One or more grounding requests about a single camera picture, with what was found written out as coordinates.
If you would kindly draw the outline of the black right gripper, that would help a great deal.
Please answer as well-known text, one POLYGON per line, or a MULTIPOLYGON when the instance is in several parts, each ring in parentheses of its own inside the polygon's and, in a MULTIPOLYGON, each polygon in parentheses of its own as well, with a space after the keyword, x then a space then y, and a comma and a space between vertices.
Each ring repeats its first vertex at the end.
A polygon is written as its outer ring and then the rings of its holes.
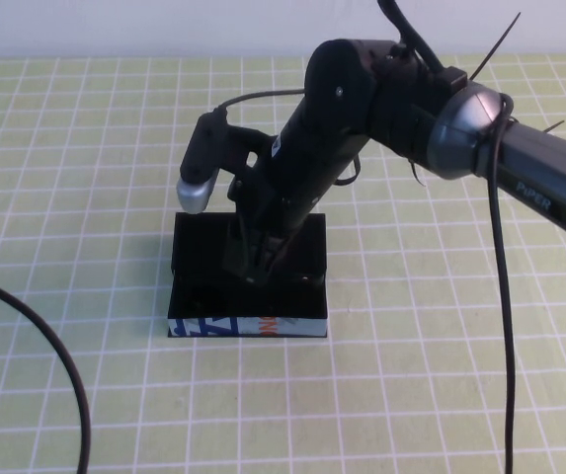
MULTIPOLYGON (((241 191, 237 209, 252 229, 290 235, 334 185, 364 147, 364 136, 349 131, 322 133, 290 120, 274 142, 276 152, 259 159, 256 176, 264 192, 241 191)), ((243 219, 231 219, 224 244, 223 268, 235 277, 263 286, 283 251, 285 241, 257 235, 249 244, 243 219)))

